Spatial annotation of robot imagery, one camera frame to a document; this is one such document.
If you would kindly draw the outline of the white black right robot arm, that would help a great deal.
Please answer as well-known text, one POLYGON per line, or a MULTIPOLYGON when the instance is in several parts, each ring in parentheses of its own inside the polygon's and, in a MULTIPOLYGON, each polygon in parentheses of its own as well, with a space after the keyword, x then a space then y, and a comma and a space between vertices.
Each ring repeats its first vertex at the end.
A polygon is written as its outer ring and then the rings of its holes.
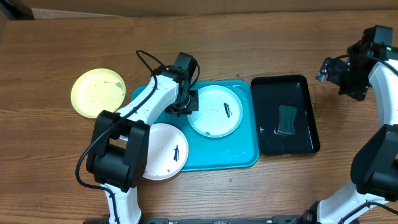
POLYGON ((340 86, 341 95, 372 87, 379 131, 355 155, 351 180, 315 202, 292 223, 353 223, 374 207, 397 201, 397 48, 385 40, 360 40, 345 57, 327 58, 317 80, 340 86))

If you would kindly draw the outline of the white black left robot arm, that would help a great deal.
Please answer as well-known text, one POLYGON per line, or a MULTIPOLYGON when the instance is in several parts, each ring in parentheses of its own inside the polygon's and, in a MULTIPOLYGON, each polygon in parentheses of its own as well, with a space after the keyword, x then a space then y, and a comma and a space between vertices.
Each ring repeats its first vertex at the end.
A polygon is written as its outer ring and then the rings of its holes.
POLYGON ((181 115, 198 110, 193 73, 199 71, 197 64, 160 65, 139 96, 119 111, 104 110, 97 117, 75 175, 80 185, 105 192, 108 223, 140 222, 136 187, 147 165, 150 127, 163 111, 181 115))

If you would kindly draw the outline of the yellow plate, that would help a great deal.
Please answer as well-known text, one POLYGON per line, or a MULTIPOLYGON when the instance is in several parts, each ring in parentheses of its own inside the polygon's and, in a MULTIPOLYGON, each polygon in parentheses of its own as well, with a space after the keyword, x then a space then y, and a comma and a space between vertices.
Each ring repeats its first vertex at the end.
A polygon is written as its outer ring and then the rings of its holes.
POLYGON ((103 110, 115 112, 126 96, 122 77, 107 68, 87 71, 74 83, 71 103, 80 115, 96 118, 103 110))

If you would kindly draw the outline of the green sponge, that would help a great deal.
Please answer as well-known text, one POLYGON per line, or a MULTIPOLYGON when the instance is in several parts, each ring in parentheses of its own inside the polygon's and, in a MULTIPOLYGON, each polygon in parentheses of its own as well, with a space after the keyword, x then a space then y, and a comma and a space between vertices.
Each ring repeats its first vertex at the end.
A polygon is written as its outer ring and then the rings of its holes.
POLYGON ((297 108, 294 106, 279 106, 279 125, 277 132, 286 135, 295 135, 294 121, 297 108))

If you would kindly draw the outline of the light blue plate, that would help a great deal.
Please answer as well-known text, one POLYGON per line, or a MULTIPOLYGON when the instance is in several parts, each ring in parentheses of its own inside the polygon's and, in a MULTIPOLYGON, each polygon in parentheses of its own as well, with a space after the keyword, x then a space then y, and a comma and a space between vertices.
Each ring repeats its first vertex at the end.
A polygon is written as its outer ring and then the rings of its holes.
POLYGON ((198 90, 198 111, 188 115, 192 128, 209 138, 221 138, 235 131, 243 118, 241 100, 229 88, 209 85, 198 90))

